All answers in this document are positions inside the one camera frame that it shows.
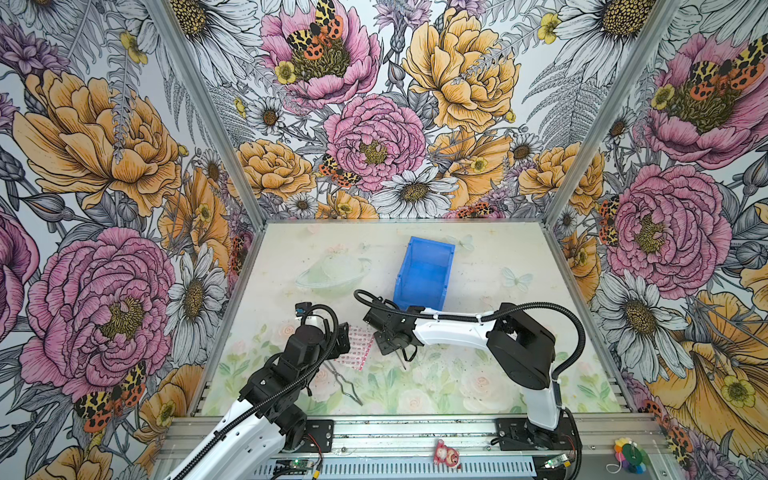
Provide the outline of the orange black screwdriver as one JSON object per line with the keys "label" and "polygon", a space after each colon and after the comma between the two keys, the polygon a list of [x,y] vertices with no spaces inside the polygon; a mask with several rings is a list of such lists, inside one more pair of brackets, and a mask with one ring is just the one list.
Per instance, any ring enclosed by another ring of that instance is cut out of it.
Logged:
{"label": "orange black screwdriver", "polygon": [[400,356],[400,362],[402,365],[402,368],[404,370],[407,370],[409,368],[409,365],[413,362],[415,359],[417,353],[418,353],[418,346],[410,347],[401,347],[397,350],[398,355]]}

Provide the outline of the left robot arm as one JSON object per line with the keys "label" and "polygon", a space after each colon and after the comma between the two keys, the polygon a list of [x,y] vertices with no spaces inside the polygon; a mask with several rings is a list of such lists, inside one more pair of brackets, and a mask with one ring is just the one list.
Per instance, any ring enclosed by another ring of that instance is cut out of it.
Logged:
{"label": "left robot arm", "polygon": [[213,430],[168,479],[248,479],[283,449],[294,450],[307,415],[296,405],[323,363],[349,352],[348,325],[324,304],[296,306],[299,325],[240,389]]}

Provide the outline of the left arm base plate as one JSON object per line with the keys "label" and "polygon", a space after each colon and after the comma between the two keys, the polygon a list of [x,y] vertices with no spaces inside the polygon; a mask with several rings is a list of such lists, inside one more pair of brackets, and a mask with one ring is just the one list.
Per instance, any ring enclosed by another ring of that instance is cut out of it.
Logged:
{"label": "left arm base plate", "polygon": [[329,453],[334,441],[336,422],[309,419],[291,427],[285,438],[283,453]]}

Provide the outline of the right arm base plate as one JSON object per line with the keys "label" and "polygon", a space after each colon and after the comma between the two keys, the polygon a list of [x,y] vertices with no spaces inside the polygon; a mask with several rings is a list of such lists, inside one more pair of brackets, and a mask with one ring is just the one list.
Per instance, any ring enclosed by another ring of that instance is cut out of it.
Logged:
{"label": "right arm base plate", "polygon": [[495,428],[490,444],[501,451],[574,451],[581,446],[573,422],[565,417],[553,431],[537,427],[527,419],[512,417],[496,419]]}

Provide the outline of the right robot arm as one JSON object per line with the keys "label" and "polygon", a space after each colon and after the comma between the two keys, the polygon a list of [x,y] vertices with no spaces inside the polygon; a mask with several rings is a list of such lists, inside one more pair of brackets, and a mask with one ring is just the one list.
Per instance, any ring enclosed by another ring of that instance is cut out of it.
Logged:
{"label": "right robot arm", "polygon": [[375,303],[363,321],[375,330],[383,355],[432,345],[472,348],[490,355],[520,387],[526,405],[526,419],[501,428],[497,443],[513,450],[555,447],[562,417],[552,375],[555,337],[517,306],[504,303],[495,312],[470,315],[415,306],[402,311]]}

